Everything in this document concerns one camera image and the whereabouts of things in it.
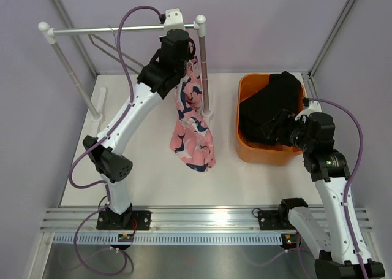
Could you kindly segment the black shorts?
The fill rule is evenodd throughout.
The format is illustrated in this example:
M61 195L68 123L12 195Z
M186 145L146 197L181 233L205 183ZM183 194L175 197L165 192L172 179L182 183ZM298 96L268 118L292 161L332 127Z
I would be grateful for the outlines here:
M274 146L269 122L282 110L298 113L303 97L301 82L291 73L248 74L239 85L238 127L249 142Z

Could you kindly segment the pink shark print shorts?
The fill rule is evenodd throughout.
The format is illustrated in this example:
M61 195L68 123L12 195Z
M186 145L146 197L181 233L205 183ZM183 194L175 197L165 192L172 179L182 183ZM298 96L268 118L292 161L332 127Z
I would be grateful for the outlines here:
M186 63L186 75L174 89L176 120L170 148L190 169L207 172L215 164L211 130L202 117L202 80L198 58Z

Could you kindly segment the grey metal hanger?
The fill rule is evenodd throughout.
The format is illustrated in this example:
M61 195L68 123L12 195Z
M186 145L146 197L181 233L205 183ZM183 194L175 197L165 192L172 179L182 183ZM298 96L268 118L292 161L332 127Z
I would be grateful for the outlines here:
M121 63L121 60L118 55L116 34L115 34L112 27L109 26L109 28L110 28L111 34L113 36L113 40L114 40L113 44L109 43L107 40L105 40L104 38L102 38L98 34L88 34L89 41L96 49L101 51L103 54L105 54L106 56L108 56L112 60L114 60L118 63ZM122 52L122 58L124 61L128 60L130 63L133 63L134 65L136 65L136 68L134 68L127 63L125 64L126 69L128 71L132 72L133 74L139 74L141 69L144 67L144 65L141 62L139 62L138 60L136 60L135 58L133 58L132 56L130 56L124 52Z

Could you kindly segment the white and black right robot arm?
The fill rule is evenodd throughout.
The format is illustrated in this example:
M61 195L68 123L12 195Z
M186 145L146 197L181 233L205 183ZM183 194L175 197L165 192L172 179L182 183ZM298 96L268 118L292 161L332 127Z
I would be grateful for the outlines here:
M313 220L300 198L282 200L278 223L294 227L315 258L317 278L383 278L382 263L373 260L356 220L350 172L344 155L334 147L333 118L323 112L295 115L282 109L268 124L267 135L303 153L304 166L320 195L329 231Z

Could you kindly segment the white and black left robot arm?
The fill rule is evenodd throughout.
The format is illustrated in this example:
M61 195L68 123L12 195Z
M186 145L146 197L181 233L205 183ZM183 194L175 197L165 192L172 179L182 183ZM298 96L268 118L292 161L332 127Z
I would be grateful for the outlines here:
M125 182L133 164L123 153L148 113L185 77L186 64L195 56L194 41L183 29L169 30L160 42L160 49L137 77L133 95L105 129L95 137L83 139L91 162L108 188L108 205L99 215L102 229L127 229L135 225L138 216L132 212Z

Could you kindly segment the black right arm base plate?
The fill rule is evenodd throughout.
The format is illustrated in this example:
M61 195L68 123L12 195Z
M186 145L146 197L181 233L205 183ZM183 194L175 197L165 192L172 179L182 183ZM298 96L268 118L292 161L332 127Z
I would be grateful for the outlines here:
M277 210L258 210L257 218L260 230L295 230L295 228L290 223L281 218Z

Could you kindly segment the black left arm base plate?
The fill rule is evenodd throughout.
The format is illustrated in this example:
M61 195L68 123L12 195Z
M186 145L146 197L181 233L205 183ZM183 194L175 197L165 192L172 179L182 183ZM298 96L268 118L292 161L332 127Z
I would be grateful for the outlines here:
M102 211L96 224L97 230L149 230L151 225L151 211L133 210L121 215L110 210Z

